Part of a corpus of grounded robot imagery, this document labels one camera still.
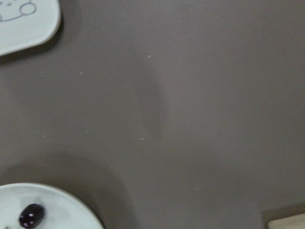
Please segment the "cream round plate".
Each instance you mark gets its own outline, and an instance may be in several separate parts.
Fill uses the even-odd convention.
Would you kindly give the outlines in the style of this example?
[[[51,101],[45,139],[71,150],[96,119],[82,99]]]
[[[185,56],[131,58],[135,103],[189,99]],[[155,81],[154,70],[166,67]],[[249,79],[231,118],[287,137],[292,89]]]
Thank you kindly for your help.
[[[43,208],[43,216],[21,224],[20,216],[31,204]],[[103,229],[96,214],[74,195],[48,185],[13,183],[0,187],[2,229]]]

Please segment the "cream rabbit tray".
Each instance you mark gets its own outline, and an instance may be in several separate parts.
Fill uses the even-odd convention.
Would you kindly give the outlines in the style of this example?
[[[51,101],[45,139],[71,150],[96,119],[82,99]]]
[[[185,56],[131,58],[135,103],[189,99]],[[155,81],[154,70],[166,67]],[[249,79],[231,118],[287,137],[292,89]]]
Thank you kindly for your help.
[[[59,29],[58,0],[2,0],[0,2],[0,55],[49,41]]]

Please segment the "bamboo cutting board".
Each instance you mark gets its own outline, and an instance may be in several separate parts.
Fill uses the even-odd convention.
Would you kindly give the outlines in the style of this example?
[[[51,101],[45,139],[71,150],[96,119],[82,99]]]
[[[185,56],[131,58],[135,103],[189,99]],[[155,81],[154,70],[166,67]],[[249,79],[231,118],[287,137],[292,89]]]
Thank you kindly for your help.
[[[268,222],[268,229],[305,229],[305,214],[294,215]]]

